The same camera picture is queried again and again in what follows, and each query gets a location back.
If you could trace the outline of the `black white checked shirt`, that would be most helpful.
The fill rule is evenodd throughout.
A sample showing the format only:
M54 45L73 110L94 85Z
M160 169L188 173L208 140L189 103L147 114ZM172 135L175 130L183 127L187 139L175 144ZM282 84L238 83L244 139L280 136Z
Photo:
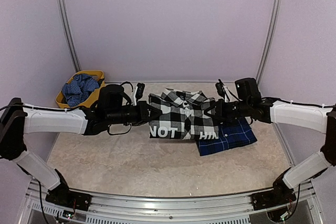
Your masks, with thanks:
M162 115L149 122L150 138L171 140L218 139L218 123L204 110L216 103L202 91L180 91L166 88L161 95L149 94L151 106Z

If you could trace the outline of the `blue plaid shirt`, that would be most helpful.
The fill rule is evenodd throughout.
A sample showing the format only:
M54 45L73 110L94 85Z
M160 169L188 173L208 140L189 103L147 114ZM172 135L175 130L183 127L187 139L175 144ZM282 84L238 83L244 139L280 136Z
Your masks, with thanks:
M257 142L250 123L245 118L233 121L233 124L221 124L218 139L198 140L196 146L200 156L207 156L234 148L245 147Z

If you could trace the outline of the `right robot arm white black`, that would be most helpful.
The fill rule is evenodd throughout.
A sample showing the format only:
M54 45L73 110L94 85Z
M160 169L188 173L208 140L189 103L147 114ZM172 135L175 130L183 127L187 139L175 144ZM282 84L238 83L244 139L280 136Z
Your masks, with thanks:
M251 195L254 210L280 206L299 195L294 188L308 179L318 177L335 166L335 106L285 101L280 98L262 97L256 79L235 81L238 100L226 102L219 99L204 111L218 123L250 117L256 121L273 124L290 124L318 131L325 135L325 143L316 153L287 169L269 191Z

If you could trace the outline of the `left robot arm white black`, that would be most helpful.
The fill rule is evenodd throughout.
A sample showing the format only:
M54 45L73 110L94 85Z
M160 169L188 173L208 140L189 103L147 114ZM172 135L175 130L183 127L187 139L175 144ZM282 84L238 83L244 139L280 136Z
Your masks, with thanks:
M109 132L110 126L139 126L162 115L162 111L142 101L145 85L138 83L131 95L123 84L100 89L97 101L87 108L52 109L22 103L13 98L2 108L1 158L16 163L35 177L48 191L46 201L55 205L88 211L91 195L69 188L63 175L28 150L24 135L31 133L73 133L84 136Z

